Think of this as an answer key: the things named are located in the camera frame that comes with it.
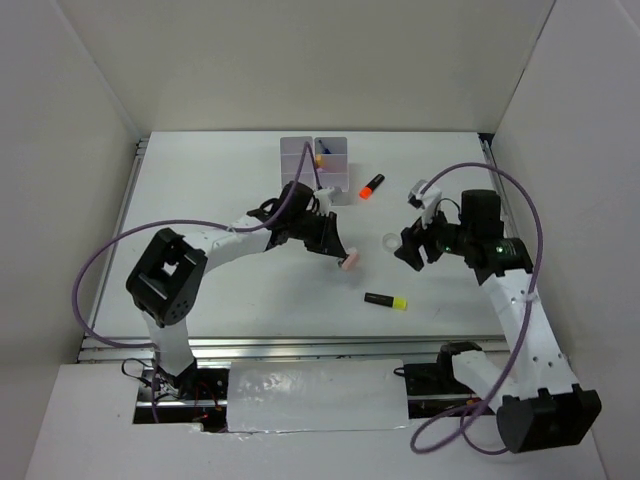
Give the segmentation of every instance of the white wall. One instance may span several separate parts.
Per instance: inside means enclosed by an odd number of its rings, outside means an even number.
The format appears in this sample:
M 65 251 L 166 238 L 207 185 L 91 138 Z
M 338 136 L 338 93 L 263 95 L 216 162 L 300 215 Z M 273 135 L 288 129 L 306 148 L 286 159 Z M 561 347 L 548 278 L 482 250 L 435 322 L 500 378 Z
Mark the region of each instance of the white wall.
M 495 131 L 553 0 L 60 3 L 146 131 Z
M 12 480 L 77 353 L 71 284 L 113 231 L 134 139 L 46 0 L 2 3 L 0 65 L 0 465 Z
M 602 399 L 595 436 L 615 480 L 640 468 L 639 21 L 632 0 L 558 0 L 493 146 L 541 211 L 541 292 L 583 386 Z

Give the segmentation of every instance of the marker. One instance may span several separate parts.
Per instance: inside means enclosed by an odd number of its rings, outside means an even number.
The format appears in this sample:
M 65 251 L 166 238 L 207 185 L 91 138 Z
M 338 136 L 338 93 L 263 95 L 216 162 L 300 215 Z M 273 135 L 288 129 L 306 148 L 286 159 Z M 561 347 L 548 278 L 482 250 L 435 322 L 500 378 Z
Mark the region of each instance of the marker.
M 373 177 L 373 180 L 367 183 L 367 186 L 360 190 L 360 198 L 363 198 L 365 200 L 369 198 L 374 190 L 378 188 L 383 181 L 384 175 L 382 175 L 381 173 Z
M 383 307 L 391 307 L 396 310 L 407 309 L 407 299 L 402 297 L 389 297 L 388 295 L 380 295 L 379 293 L 365 293 L 364 301 Z

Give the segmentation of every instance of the pink eraser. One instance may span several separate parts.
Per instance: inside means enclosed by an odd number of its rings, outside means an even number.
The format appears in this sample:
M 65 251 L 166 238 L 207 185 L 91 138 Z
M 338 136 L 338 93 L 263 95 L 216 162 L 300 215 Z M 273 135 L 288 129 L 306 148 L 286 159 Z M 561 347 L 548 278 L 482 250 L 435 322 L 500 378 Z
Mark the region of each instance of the pink eraser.
M 344 261 L 340 264 L 340 268 L 344 271 L 351 270 L 356 265 L 356 263 L 358 263 L 358 260 L 360 260 L 360 254 L 355 248 L 350 248 L 349 250 L 347 250 L 347 253 L 349 254 L 349 256 L 345 258 Z

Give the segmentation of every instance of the white ring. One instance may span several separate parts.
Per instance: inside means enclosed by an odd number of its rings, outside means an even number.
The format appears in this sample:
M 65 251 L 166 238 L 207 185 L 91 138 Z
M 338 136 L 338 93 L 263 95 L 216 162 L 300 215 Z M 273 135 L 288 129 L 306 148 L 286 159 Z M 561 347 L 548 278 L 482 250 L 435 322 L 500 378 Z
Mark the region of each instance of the white ring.
M 382 248 L 387 252 L 395 252 L 402 245 L 402 239 L 395 233 L 387 233 L 382 237 Z

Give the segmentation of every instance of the white panel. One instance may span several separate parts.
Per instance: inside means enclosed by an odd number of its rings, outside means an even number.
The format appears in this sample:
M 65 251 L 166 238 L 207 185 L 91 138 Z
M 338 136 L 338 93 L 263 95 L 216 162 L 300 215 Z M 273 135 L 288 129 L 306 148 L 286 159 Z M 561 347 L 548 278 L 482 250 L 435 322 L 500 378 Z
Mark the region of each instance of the white panel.
M 124 229 L 159 219 L 234 221 L 280 194 L 280 137 L 295 132 L 157 132 L 149 142 Z M 326 132 L 303 134 L 326 135 Z M 269 252 L 215 269 L 189 314 L 192 337 L 502 335 L 491 302 L 458 257 L 444 257 L 415 272 L 382 248 L 419 211 L 407 203 L 420 178 L 454 163 L 484 160 L 473 133 L 342 132 L 349 141 L 350 204 L 335 207 L 345 248 L 360 262 L 345 272 L 334 258 L 290 240 Z M 387 176 L 369 200 L 358 191 L 375 175 Z M 458 198 L 469 188 L 491 188 L 480 169 L 448 175 L 438 185 Z M 449 218 L 455 209 L 443 207 Z M 179 225 L 182 234 L 201 227 Z M 123 240 L 106 284 L 97 331 L 107 336 L 148 335 L 127 276 L 154 234 Z M 406 297 L 406 311 L 364 303 L 366 292 Z
M 494 131 L 553 0 L 60 3 L 146 131 Z
M 406 427 L 402 360 L 236 362 L 227 399 L 230 432 L 390 430 Z
M 374 432 L 206 434 L 188 424 L 132 425 L 136 393 L 137 382 L 117 365 L 63 366 L 27 480 L 605 480 L 591 435 L 577 447 L 497 458 L 477 454 L 462 440 L 419 456 L 409 440 L 420 421 Z M 453 418 L 436 422 L 419 445 L 457 424 Z M 479 419 L 470 437 L 496 448 L 495 418 Z
M 618 2 L 559 0 L 493 147 L 540 209 L 545 309 L 583 387 L 600 394 L 595 435 L 616 480 L 640 467 L 629 401 L 640 394 L 639 78 L 637 26 Z M 511 199 L 533 239 L 526 206 Z
M 77 354 L 71 283 L 113 230 L 133 140 L 49 2 L 0 3 L 0 465 L 13 480 Z

